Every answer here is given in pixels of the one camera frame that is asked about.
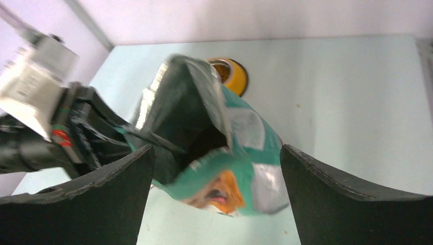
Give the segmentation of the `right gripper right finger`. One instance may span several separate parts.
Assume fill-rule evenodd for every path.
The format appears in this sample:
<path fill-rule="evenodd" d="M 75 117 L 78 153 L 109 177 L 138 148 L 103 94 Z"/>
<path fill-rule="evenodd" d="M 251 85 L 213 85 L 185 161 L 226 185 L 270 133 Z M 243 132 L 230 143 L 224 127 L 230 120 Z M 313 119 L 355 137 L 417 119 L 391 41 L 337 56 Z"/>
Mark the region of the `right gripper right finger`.
<path fill-rule="evenodd" d="M 280 152 L 302 244 L 432 244 L 432 197 L 385 187 L 291 145 Z"/>

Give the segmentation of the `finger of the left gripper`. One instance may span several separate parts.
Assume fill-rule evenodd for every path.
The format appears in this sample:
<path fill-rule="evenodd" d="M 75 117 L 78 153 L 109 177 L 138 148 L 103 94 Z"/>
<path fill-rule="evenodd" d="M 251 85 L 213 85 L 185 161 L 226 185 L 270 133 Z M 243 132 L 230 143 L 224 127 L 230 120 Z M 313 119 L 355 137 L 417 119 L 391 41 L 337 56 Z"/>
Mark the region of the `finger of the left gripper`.
<path fill-rule="evenodd" d="M 84 127 L 98 138 L 112 144 L 129 146 L 131 150 L 137 149 L 147 142 L 177 154 L 186 153 L 184 149 L 154 133 L 140 133 L 134 126 L 111 110 L 101 98 L 85 99 L 84 103 L 90 106 L 86 119 L 84 119 Z"/>

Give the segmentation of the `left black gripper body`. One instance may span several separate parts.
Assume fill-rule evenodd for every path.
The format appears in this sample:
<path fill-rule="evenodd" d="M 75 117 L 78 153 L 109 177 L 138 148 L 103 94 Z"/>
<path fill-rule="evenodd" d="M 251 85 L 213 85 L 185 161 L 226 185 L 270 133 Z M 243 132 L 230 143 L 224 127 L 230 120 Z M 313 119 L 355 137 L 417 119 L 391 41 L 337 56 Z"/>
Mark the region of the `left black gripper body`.
<path fill-rule="evenodd" d="M 96 138 L 90 122 L 100 119 L 92 96 L 95 89 L 80 82 L 63 88 L 51 119 L 47 167 L 61 167 L 72 178 L 78 178 L 102 167 L 92 147 Z"/>

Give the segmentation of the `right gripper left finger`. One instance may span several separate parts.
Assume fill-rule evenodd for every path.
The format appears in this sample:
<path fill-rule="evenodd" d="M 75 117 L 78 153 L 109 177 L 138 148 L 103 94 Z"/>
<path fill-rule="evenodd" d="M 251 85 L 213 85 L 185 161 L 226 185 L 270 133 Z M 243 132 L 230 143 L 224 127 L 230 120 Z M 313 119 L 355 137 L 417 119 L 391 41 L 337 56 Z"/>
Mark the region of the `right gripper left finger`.
<path fill-rule="evenodd" d="M 1 244 L 136 244 L 154 165 L 146 145 L 36 194 L 1 198 Z"/>

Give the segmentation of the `green pet food bag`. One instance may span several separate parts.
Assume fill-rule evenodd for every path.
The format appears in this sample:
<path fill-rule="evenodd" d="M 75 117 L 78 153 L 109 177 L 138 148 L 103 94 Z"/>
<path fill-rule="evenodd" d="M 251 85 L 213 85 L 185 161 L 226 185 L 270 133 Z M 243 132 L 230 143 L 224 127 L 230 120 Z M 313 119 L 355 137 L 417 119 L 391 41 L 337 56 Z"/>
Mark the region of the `green pet food bag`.
<path fill-rule="evenodd" d="M 142 91 L 131 125 L 186 151 L 153 146 L 152 183 L 174 200 L 228 216 L 272 215 L 289 206 L 281 138 L 207 61 L 166 59 Z"/>

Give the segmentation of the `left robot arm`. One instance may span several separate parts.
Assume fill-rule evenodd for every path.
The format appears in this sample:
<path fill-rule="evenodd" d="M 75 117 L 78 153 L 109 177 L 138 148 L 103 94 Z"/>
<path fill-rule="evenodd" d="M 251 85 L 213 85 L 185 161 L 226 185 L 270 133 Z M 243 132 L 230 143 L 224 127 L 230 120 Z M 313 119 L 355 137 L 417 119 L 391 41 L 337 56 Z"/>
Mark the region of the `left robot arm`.
<path fill-rule="evenodd" d="M 1 117 L 1 173 L 61 167 L 83 176 L 150 144 L 174 155 L 185 150 L 154 133 L 139 134 L 95 88 L 73 82 L 48 116 L 48 139 L 7 114 Z"/>

